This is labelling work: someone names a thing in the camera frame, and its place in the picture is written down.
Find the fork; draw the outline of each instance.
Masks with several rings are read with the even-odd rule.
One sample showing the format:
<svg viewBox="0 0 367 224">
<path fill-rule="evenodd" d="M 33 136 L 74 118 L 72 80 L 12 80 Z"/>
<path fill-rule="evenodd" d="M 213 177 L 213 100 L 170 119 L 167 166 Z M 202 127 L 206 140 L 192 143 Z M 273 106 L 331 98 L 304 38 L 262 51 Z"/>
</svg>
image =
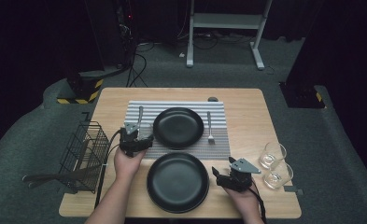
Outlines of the fork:
<svg viewBox="0 0 367 224">
<path fill-rule="evenodd" d="M 208 126 L 209 126 L 208 143 L 215 144 L 215 138 L 212 135 L 212 124 L 211 124 L 210 111 L 207 112 L 207 116 L 208 116 Z"/>
</svg>

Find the black plate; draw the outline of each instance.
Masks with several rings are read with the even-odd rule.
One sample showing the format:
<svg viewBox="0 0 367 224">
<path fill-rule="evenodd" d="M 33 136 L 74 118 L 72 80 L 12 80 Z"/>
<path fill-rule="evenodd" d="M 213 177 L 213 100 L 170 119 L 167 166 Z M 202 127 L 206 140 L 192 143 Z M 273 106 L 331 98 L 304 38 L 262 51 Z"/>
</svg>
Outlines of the black plate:
<svg viewBox="0 0 367 224">
<path fill-rule="evenodd" d="M 204 133 L 204 122 L 194 111 L 184 107 L 164 110 L 154 120 L 154 137 L 164 146 L 182 149 L 197 142 Z"/>
<path fill-rule="evenodd" d="M 209 190 L 204 165 L 188 153 L 161 156 L 148 171 L 148 195 L 161 209 L 185 213 L 196 208 Z"/>
</svg>

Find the white metal stand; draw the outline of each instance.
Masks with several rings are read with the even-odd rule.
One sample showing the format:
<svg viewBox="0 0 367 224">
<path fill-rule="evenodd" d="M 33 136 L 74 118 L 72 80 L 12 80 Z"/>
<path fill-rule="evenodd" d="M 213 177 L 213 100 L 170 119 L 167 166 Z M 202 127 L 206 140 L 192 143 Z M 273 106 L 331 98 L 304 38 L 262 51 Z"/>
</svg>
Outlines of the white metal stand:
<svg viewBox="0 0 367 224">
<path fill-rule="evenodd" d="M 258 30 L 255 42 L 250 42 L 250 49 L 255 58 L 256 65 L 259 70 L 263 70 L 264 63 L 262 62 L 259 53 L 259 44 L 261 35 L 267 22 L 268 12 L 273 0 L 267 0 L 265 9 L 262 15 L 235 15 L 235 14 L 214 14 L 214 13 L 194 13 L 194 0 L 191 0 L 191 15 L 190 15 L 190 33 L 189 45 L 187 50 L 187 66 L 194 66 L 194 47 L 193 47 L 193 32 L 194 27 L 202 28 L 228 28 L 228 29 L 248 29 Z"/>
</svg>

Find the human arm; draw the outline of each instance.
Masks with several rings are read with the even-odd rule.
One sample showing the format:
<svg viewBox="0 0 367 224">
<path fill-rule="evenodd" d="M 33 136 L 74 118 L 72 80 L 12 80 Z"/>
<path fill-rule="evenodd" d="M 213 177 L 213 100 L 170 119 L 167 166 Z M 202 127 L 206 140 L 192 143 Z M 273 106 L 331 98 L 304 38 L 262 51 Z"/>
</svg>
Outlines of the human arm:
<svg viewBox="0 0 367 224">
<path fill-rule="evenodd" d="M 257 194 L 259 194 L 254 181 L 250 188 Z M 245 224 L 264 223 L 261 219 L 261 214 L 259 212 L 259 201 L 250 190 L 245 190 L 243 192 L 237 192 L 232 189 L 226 188 L 224 188 L 224 190 L 232 198 L 233 203 L 238 212 L 241 214 Z"/>
<path fill-rule="evenodd" d="M 129 158 L 117 148 L 114 157 L 116 179 L 86 223 L 124 223 L 132 181 L 145 154 L 146 151 L 141 151 L 135 157 Z"/>
</svg>

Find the gray placemat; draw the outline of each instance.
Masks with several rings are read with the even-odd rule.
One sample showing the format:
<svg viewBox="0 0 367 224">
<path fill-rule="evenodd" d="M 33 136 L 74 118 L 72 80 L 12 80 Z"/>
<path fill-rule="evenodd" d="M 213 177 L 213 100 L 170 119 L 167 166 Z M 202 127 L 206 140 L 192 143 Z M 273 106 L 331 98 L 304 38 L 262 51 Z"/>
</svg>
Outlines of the gray placemat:
<svg viewBox="0 0 367 224">
<path fill-rule="evenodd" d="M 141 122 L 141 134 L 152 131 L 152 124 L 157 116 L 171 107 L 186 107 L 196 112 L 204 122 L 204 134 L 196 142 L 183 149 L 200 160 L 228 160 L 230 154 L 229 136 L 227 134 L 227 122 L 224 114 L 223 102 L 182 102 L 182 101 L 130 101 L 124 122 L 137 123 L 139 106 L 143 106 L 143 117 Z M 207 111 L 212 116 L 212 135 L 215 144 L 208 143 L 209 127 L 207 122 Z M 153 141 L 153 147 L 146 153 L 147 159 L 158 159 L 160 156 L 176 150 L 163 146 L 157 139 Z"/>
</svg>

